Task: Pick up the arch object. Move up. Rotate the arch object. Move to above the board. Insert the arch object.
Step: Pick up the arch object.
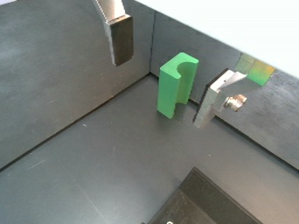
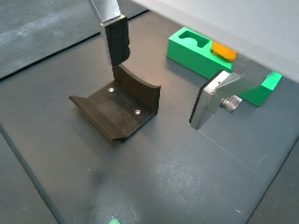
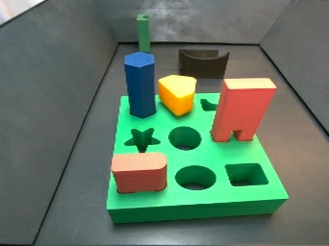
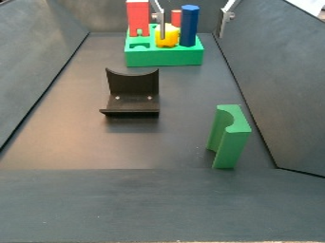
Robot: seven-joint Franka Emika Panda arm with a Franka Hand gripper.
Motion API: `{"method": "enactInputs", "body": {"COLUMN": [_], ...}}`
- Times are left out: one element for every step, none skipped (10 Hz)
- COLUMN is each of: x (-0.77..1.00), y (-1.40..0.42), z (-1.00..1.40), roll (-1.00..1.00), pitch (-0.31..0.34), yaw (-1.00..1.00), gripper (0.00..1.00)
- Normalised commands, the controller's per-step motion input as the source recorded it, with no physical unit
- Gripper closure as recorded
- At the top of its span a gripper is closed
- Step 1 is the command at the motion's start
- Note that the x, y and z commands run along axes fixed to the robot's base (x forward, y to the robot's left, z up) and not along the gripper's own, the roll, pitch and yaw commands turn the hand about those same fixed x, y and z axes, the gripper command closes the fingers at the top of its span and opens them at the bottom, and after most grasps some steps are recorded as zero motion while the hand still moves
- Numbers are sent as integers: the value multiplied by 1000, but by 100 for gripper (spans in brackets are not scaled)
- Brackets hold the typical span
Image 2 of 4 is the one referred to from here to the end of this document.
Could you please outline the gripper left finger 2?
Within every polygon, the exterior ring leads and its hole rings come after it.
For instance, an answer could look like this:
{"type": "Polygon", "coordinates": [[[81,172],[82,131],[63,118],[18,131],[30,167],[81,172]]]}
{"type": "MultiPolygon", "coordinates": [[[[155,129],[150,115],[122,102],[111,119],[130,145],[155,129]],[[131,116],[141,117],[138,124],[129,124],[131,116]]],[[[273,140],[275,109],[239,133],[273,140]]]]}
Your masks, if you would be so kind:
{"type": "Polygon", "coordinates": [[[107,40],[110,63],[115,67],[130,57],[127,17],[121,12],[118,0],[89,0],[89,3],[107,40]]]}

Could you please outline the gripper right finger 2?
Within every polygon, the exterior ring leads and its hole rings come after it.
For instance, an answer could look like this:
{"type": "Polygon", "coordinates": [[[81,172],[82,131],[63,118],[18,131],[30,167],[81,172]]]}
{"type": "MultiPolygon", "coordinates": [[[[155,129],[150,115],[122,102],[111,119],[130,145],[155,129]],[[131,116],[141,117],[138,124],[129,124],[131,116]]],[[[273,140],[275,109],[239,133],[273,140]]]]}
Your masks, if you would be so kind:
{"type": "Polygon", "coordinates": [[[218,72],[201,87],[194,104],[190,124],[198,130],[217,113],[219,107],[233,112],[241,104],[238,94],[257,88],[271,69],[239,55],[233,63],[233,71],[218,72]]]}

